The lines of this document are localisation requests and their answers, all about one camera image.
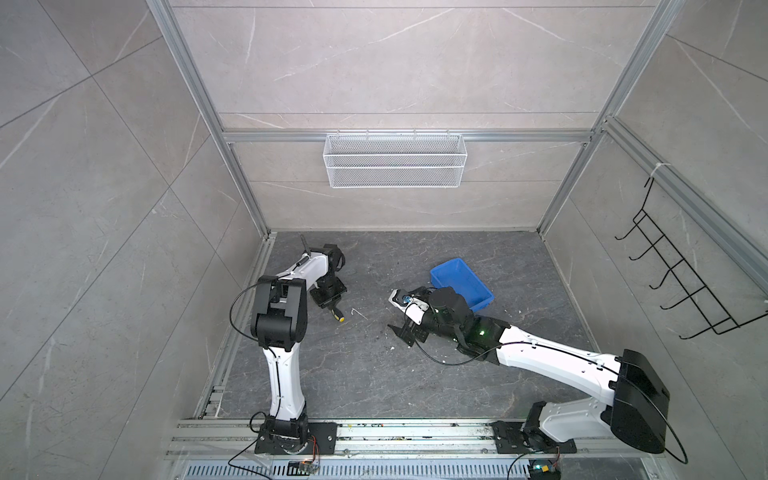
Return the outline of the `black yellow screwdriver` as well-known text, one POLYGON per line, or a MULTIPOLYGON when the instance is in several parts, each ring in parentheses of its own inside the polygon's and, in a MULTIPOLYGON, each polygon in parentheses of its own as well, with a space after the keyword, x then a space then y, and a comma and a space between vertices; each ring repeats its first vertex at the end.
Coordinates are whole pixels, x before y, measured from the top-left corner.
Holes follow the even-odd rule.
POLYGON ((332 307, 331 308, 331 312, 332 312, 334 318, 338 322, 344 322, 345 321, 344 313, 340 309, 338 309, 337 307, 332 307))

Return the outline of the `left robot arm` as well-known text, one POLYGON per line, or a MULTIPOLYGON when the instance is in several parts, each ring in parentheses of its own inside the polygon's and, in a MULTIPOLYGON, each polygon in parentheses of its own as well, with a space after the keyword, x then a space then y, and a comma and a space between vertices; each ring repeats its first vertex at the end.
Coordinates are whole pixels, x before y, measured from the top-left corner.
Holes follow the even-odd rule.
POLYGON ((266 417, 271 435, 307 441, 306 399, 300 385, 300 344, 308 328, 308 301, 342 322, 338 302, 346 286, 337 276, 346 259, 335 244, 307 247, 300 259, 277 275, 255 284, 250 333, 269 367, 271 406, 266 417))

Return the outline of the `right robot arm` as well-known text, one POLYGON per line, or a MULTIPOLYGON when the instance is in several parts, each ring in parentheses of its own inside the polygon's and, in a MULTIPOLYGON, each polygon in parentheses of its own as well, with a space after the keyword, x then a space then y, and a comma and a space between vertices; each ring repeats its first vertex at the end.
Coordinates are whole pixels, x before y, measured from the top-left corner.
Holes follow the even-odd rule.
POLYGON ((584 393, 581 400, 531 407, 521 433, 532 449, 615 438, 641 452, 665 452, 670 392, 642 353, 596 353, 547 340, 473 312, 451 287, 396 289, 389 302, 404 316, 392 330, 408 346, 421 348, 438 336, 452 341, 467 363, 531 371, 584 393))

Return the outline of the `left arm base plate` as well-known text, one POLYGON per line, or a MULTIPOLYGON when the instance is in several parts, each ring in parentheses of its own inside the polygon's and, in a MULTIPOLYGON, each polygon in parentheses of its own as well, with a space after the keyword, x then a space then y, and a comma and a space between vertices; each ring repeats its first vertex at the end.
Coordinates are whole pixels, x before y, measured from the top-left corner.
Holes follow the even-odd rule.
POLYGON ((337 442, 338 424, 334 422, 271 422, 257 434, 256 454, 332 455, 337 442))

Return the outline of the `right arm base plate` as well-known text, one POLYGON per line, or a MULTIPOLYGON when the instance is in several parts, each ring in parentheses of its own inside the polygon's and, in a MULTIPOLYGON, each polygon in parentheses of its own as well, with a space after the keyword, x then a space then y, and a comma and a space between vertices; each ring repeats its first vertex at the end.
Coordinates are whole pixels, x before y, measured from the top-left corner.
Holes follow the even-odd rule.
POLYGON ((524 422, 494 421, 489 424, 499 454, 575 454, 574 440, 557 442, 547 437, 538 427, 524 422))

